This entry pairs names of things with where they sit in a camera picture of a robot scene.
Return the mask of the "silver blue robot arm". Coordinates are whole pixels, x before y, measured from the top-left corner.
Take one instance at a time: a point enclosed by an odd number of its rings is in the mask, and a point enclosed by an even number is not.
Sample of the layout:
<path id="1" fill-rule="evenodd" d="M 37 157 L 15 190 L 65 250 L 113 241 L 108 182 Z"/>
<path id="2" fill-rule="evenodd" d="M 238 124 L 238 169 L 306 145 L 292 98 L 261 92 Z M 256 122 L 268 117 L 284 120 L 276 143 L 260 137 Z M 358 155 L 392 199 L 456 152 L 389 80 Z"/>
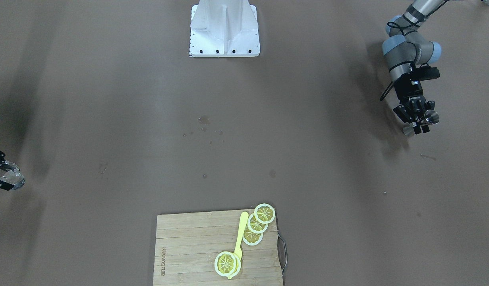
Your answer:
<path id="1" fill-rule="evenodd" d="M 404 14 L 386 25 L 388 39 L 382 51 L 391 82 L 380 99 L 395 91 L 399 104 L 393 112 L 404 123 L 402 131 L 408 137 L 427 133 L 440 121 L 435 102 L 424 97 L 421 83 L 440 77 L 439 69 L 432 64 L 440 59 L 442 47 L 426 40 L 419 29 L 444 4 L 444 0 L 415 0 Z"/>

